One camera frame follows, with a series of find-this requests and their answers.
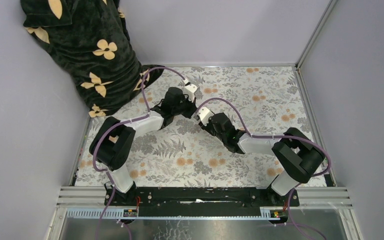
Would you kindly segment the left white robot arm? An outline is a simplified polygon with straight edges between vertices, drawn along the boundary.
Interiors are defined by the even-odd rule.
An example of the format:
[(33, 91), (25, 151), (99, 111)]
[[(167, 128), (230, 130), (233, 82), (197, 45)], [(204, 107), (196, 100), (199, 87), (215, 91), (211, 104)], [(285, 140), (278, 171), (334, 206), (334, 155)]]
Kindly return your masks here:
[(116, 199), (124, 206), (132, 204), (135, 186), (127, 169), (133, 141), (150, 132), (159, 131), (170, 125), (176, 116), (191, 118), (197, 110), (194, 84), (183, 88), (170, 87), (164, 98), (150, 109), (147, 115), (132, 119), (118, 120), (108, 117), (100, 127), (89, 146), (93, 165), (103, 164), (116, 192)]

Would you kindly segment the white cardboard paper box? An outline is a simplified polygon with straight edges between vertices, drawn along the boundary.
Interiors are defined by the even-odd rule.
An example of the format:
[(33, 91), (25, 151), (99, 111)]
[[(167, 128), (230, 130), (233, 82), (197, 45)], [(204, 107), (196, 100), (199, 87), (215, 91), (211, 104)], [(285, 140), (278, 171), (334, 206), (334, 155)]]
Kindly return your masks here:
[(212, 116), (212, 112), (206, 107), (198, 109), (195, 105), (188, 105), (185, 107), (185, 110), (183, 110), (182, 115), (189, 119), (194, 118), (203, 125), (207, 125), (209, 118)]

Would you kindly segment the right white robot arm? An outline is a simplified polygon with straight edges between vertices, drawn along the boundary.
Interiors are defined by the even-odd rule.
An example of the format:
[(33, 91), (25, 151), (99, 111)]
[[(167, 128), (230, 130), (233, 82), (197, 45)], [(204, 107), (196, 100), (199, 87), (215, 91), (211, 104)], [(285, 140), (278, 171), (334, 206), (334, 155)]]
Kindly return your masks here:
[(290, 127), (282, 135), (251, 135), (237, 129), (224, 113), (213, 113), (206, 107), (196, 115), (200, 127), (218, 138), (234, 154), (273, 155), (283, 167), (269, 185), (267, 201), (281, 205), (287, 194), (299, 184), (307, 183), (325, 160), (326, 154), (300, 130)]

